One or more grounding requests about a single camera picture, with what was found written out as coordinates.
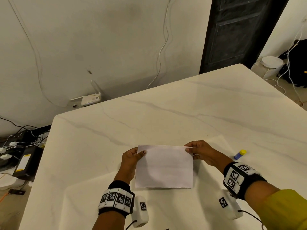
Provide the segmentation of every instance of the person's left hand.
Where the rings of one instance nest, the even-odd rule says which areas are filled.
[[[135,175],[136,163],[146,154],[146,151],[138,152],[138,148],[132,148],[122,155],[122,163],[114,178],[129,184]]]

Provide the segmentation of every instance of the door panel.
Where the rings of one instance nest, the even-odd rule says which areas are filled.
[[[269,19],[270,11],[276,12],[273,4],[283,2],[285,6],[287,1],[213,0],[200,73],[236,63],[244,64],[247,56],[250,57],[251,51],[255,51],[255,45],[263,29],[268,25],[266,21]],[[281,14],[283,10],[281,5],[276,7]]]

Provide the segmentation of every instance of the white wall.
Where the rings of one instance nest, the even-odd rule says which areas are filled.
[[[302,22],[304,17],[307,17],[307,0],[289,0],[260,56],[279,56],[288,50],[302,25],[302,39],[306,39],[307,21]]]
[[[198,74],[211,1],[171,1],[170,39],[154,85]],[[146,89],[156,75],[168,0],[14,2],[40,52],[42,85],[52,102],[93,93],[91,79],[110,99]],[[0,116],[22,125],[50,124],[72,107],[42,96],[33,51],[7,0],[0,0],[0,19]],[[0,135],[17,129],[0,120]]]

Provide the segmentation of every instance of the yellow cap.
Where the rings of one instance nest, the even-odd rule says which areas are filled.
[[[245,155],[245,154],[246,154],[246,150],[242,149],[239,153],[240,153],[241,155]]]

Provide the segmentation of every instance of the white bucket lid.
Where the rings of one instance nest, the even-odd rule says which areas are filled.
[[[263,57],[261,60],[260,60],[260,63],[267,67],[267,68],[270,68],[270,69],[277,69],[279,67],[281,67],[284,62],[282,61],[282,59],[278,58],[278,57],[275,57],[275,56],[266,56],[266,57]]]

